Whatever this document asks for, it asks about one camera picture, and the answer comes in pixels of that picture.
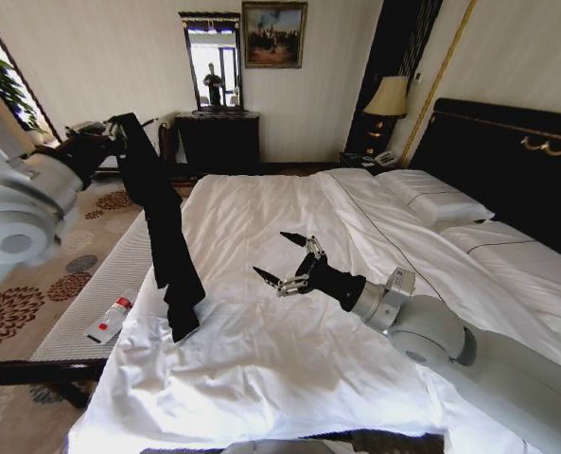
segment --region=picture frame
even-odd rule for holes
[[[242,2],[246,68],[301,68],[307,2]]]

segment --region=nightstand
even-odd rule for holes
[[[363,155],[339,153],[339,166],[351,167],[351,168],[364,168],[368,170],[369,173],[373,176],[378,175],[379,173],[383,173],[395,169],[394,166],[382,167],[374,161],[373,162],[363,161],[362,160],[363,157],[364,157]]]

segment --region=black dresser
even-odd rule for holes
[[[176,121],[191,171],[259,173],[258,113],[185,112]]]

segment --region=floral carpet pattern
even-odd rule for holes
[[[78,209],[54,258],[1,284],[0,361],[30,359],[141,211],[119,180],[79,193]],[[0,387],[0,454],[61,452],[80,413],[45,386]]]

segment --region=lamp shade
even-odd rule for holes
[[[373,100],[364,108],[364,112],[383,116],[406,115],[407,84],[408,78],[405,76],[383,78]]]

